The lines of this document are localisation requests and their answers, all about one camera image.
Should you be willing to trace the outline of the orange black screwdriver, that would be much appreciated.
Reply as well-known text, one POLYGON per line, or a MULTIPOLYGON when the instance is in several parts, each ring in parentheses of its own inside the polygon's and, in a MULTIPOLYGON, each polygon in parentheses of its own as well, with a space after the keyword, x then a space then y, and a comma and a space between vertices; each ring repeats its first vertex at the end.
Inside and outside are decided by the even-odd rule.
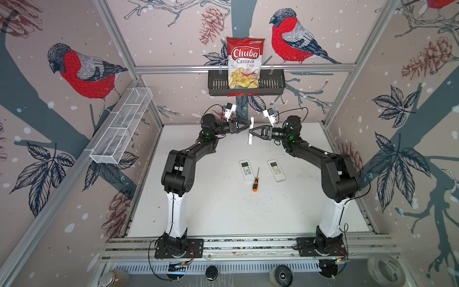
POLYGON ((259 170, 260 170, 260 168, 258 168, 258 170, 257 170, 257 175, 256 175, 255 180, 254 180, 253 185, 252 185, 252 191, 253 191, 253 192, 257 192, 257 191, 258 191, 258 186, 259 186, 259 170))

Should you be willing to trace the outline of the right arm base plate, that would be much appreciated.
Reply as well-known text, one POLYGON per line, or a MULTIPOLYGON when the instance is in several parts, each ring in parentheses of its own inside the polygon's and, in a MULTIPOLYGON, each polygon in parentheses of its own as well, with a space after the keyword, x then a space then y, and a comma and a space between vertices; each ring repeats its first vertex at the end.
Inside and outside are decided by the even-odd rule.
POLYGON ((300 257, 346 257, 348 252, 342 236, 326 237, 298 237, 296 250, 300 257))

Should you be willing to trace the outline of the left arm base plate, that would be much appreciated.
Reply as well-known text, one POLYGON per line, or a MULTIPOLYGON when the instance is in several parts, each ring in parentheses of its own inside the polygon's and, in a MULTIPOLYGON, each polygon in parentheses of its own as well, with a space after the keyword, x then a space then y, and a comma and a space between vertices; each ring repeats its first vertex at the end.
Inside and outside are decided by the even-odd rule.
POLYGON ((159 240, 154 248, 155 259, 191 259, 201 258, 204 250, 203 239, 159 240))

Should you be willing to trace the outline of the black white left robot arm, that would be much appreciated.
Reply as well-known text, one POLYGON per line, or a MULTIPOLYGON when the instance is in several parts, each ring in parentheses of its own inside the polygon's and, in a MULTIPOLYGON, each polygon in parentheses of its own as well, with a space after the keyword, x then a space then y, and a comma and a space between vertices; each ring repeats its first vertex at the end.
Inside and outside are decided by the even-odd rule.
POLYGON ((249 129, 252 123, 252 120, 232 118, 221 122, 213 114, 205 114, 196 142, 188 148, 173 149, 169 153, 161 177, 169 207, 166 231, 160 239, 161 250, 173 257, 186 253, 187 227, 182 210, 186 205, 186 195, 195 182, 197 162, 216 152, 221 135, 238 134, 249 129))

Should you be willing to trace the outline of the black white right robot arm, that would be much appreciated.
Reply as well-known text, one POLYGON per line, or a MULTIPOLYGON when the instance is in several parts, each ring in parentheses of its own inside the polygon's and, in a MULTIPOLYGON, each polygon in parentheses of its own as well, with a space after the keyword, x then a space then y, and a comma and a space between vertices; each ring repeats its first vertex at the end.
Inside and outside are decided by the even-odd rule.
POLYGON ((322 190, 329 201, 324 215, 316 228, 315 249, 321 255, 328 255, 343 243, 341 228, 348 202, 359 190, 357 172, 347 154, 329 153, 313 146, 301 138, 302 120, 289 116, 282 127, 263 125, 249 130, 252 136, 267 141, 279 141, 285 152, 305 160, 320 169, 322 190))

